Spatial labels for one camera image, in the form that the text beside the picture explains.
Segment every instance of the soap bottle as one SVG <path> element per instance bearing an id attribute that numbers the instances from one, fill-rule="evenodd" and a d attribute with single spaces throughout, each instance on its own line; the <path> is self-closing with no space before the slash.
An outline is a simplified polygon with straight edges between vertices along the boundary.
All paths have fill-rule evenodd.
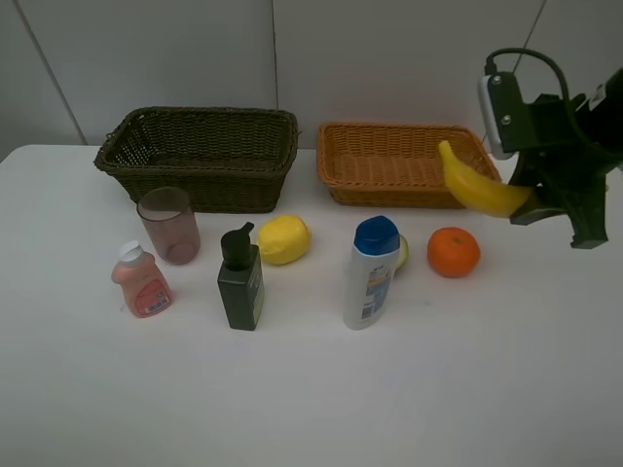
<path id="1" fill-rule="evenodd" d="M 218 273 L 218 288 L 230 327 L 244 331 L 255 329 L 264 303 L 260 251 L 249 238 L 253 227 L 247 222 L 221 238 L 223 265 Z"/>
<path id="2" fill-rule="evenodd" d="M 154 255 L 143 251 L 137 241 L 120 248 L 112 279 L 121 285 L 126 305 L 138 318 L 154 316 L 171 305 L 171 291 Z"/>
<path id="3" fill-rule="evenodd" d="M 399 249 L 398 229 L 385 216 L 373 217 L 357 227 L 343 316 L 349 328 L 367 328 L 385 311 L 385 298 L 396 271 Z"/>

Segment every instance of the cup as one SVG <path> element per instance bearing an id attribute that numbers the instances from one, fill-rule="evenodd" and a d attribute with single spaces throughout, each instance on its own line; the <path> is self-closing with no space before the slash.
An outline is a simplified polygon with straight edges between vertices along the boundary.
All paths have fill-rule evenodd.
<path id="1" fill-rule="evenodd" d="M 158 255 L 172 265 L 190 263 L 202 241 L 195 213 L 184 190 L 163 187 L 140 199 L 136 212 Z"/>

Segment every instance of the yellow fruit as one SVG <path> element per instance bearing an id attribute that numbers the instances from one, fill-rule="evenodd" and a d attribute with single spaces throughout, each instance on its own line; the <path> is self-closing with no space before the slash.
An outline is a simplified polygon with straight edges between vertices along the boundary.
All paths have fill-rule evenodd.
<path id="1" fill-rule="evenodd" d="M 465 207 L 493 217 L 508 218 L 532 193 L 530 187 L 516 187 L 491 180 L 464 162 L 448 141 L 439 144 L 446 186 Z"/>
<path id="2" fill-rule="evenodd" d="M 398 250 L 398 263 L 396 264 L 396 270 L 399 270 L 409 259 L 409 243 L 404 236 L 400 235 L 400 250 Z"/>
<path id="3" fill-rule="evenodd" d="M 312 234 L 296 216 L 279 216 L 264 224 L 257 233 L 262 260 L 285 265 L 301 258 L 310 248 Z"/>

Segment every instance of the blue bottle cap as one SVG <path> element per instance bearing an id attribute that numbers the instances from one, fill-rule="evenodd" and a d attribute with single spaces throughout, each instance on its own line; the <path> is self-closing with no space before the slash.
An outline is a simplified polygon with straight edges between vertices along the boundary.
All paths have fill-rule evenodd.
<path id="1" fill-rule="evenodd" d="M 354 246 L 364 255 L 386 255 L 400 248 L 398 229 L 386 216 L 373 217 L 357 227 Z"/>

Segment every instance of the banana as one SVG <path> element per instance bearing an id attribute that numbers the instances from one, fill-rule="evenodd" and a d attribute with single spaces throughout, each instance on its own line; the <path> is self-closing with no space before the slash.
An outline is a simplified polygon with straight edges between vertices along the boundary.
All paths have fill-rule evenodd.
<path id="1" fill-rule="evenodd" d="M 439 143 L 446 186 L 465 207 L 493 217 L 509 218 L 532 193 L 530 187 L 516 187 L 490 180 L 455 156 L 448 141 Z"/>

